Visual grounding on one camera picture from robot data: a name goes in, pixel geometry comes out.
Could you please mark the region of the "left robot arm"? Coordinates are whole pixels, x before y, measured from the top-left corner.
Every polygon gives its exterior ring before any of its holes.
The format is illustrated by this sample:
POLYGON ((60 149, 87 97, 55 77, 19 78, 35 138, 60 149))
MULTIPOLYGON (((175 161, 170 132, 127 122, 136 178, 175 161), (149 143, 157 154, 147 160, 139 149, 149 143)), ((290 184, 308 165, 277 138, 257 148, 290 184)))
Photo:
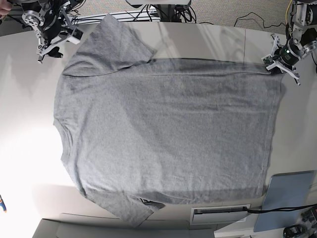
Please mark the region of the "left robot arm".
POLYGON ((295 64, 317 50, 317 2, 292 0, 286 10, 286 43, 281 45, 274 36, 270 53, 271 64, 267 70, 279 68, 288 73, 300 85, 295 64))

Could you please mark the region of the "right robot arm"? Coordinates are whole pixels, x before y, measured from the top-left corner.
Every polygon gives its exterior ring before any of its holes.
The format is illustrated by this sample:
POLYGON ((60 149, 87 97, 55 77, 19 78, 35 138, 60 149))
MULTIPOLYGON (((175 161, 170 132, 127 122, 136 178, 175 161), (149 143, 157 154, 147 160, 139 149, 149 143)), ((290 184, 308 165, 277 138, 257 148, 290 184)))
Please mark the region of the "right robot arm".
POLYGON ((44 57, 62 58, 60 45, 65 42, 78 44, 82 32, 71 23, 67 15, 78 4, 75 0, 10 0, 22 8, 23 22, 31 27, 38 39, 38 62, 44 57))

